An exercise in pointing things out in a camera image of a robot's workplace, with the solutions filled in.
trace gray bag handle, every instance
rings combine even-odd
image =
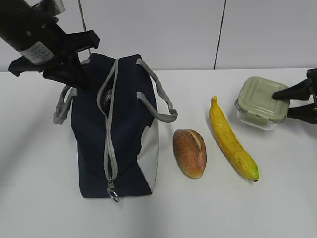
[[[70,104],[74,96],[77,96],[77,89],[72,88],[70,90],[70,86],[65,86],[60,94],[60,98],[58,101],[58,104],[56,106],[56,111],[54,113],[54,124],[56,125],[62,125],[64,121],[67,119],[67,115],[70,109]],[[65,100],[67,92],[70,90],[69,95]]]
[[[171,115],[158,113],[155,110],[155,108],[151,105],[151,103],[147,100],[147,98],[145,97],[145,95],[142,92],[137,92],[137,99],[140,99],[143,102],[144,106],[149,110],[151,115],[154,116],[156,119],[158,119],[162,122],[165,122],[165,123],[171,123],[171,122],[176,121],[177,116],[178,116],[178,112],[173,107],[173,103],[171,102],[171,100],[169,99],[167,94],[165,93],[163,86],[160,83],[157,75],[150,69],[150,67],[148,67],[148,65],[142,59],[137,59],[136,64],[140,65],[149,74],[149,76],[153,79],[153,81],[156,85],[156,88],[157,88],[158,95],[164,101],[166,101],[167,106],[168,106],[168,110],[169,110]]]

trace white bag panel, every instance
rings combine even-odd
[[[159,123],[154,119],[152,126],[146,126],[141,138],[141,151],[137,163],[153,192],[159,160]]]

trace banana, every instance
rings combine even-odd
[[[218,105],[218,97],[211,100],[209,116],[216,141],[227,159],[243,177],[256,182],[259,179],[258,166],[231,130]]]

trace table surface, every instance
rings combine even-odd
[[[179,118],[159,125],[153,195],[116,204],[80,195],[70,119],[53,124],[63,85],[38,73],[19,78],[0,73],[0,237],[317,237],[316,126],[287,119],[273,131],[261,131],[239,123],[234,108],[248,77],[292,86],[305,79],[306,69],[157,74]],[[257,162],[257,183],[238,175],[214,140],[208,116],[212,96],[218,96],[237,138]],[[167,111],[160,99],[158,108]],[[205,140],[207,166],[200,179],[184,176],[174,158],[172,136],[180,128],[194,129]]]

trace plastic lid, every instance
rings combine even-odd
[[[275,100],[273,94],[288,88],[286,85],[265,78],[250,77],[244,83],[236,102],[238,110],[256,124],[285,120],[289,100]]]

